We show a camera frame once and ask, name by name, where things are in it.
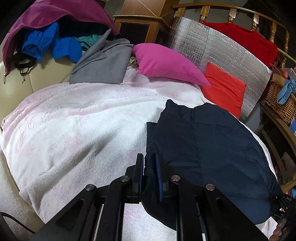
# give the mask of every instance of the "gray folded cloth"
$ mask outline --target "gray folded cloth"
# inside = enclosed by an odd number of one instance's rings
[[[70,84],[107,83],[123,81],[134,45],[127,39],[107,41],[111,29],[79,59],[70,75]]]

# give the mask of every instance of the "wicker basket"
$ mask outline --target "wicker basket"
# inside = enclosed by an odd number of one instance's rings
[[[288,126],[290,126],[292,119],[296,117],[296,97],[291,94],[283,105],[278,104],[277,96],[283,87],[284,86],[278,81],[271,80],[265,103],[269,105]]]

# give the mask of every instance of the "beige leather sofa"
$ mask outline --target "beige leather sofa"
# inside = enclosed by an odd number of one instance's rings
[[[6,77],[6,83],[0,80],[0,122],[12,112],[23,99],[30,94],[53,84],[69,81],[69,76],[74,63],[63,57],[55,61],[50,51],[47,51],[43,60],[34,66],[30,73],[23,77],[17,69],[13,69]],[[0,62],[0,73],[3,76],[4,64]],[[19,195],[18,187],[9,172],[5,156],[0,148],[0,211],[8,213],[26,225],[33,231],[38,231],[43,222],[36,215],[32,206],[24,201]],[[20,240],[28,240],[31,234],[5,218],[10,228]]]

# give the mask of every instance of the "black cable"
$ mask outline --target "black cable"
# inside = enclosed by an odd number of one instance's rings
[[[4,212],[1,212],[1,214],[2,214],[3,217],[7,217],[7,218],[12,219],[13,221],[15,221],[16,223],[18,223],[19,225],[21,225],[23,228],[25,228],[26,230],[28,230],[32,234],[35,234],[34,231],[32,231],[31,229],[27,228],[25,225],[23,225],[20,221],[18,221],[17,219],[15,219],[13,216],[11,216],[11,215],[9,215],[7,213],[4,213]]]

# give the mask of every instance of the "wooden spindle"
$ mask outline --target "wooden spindle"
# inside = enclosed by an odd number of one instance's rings
[[[235,17],[237,15],[237,10],[236,8],[231,8],[229,11],[229,17],[228,17],[228,22],[233,23]]]
[[[178,8],[178,11],[176,13],[176,17],[184,17],[185,11],[186,11],[185,7]]]
[[[253,21],[252,21],[252,28],[251,30],[252,31],[257,31],[257,26],[259,24],[259,15],[258,14],[254,14],[254,17],[253,17]]]
[[[276,23],[272,22],[272,24],[270,25],[270,37],[269,37],[269,41],[274,43],[274,37],[276,34]]]
[[[289,38],[290,38],[290,34],[288,31],[286,31],[286,37],[285,37],[285,45],[284,45],[284,52],[288,53],[288,45],[289,45]],[[287,61],[287,57],[284,56],[283,60],[281,62],[280,68],[284,68],[286,65],[286,61]]]
[[[205,22],[209,13],[210,6],[203,6],[200,12],[200,22]]]

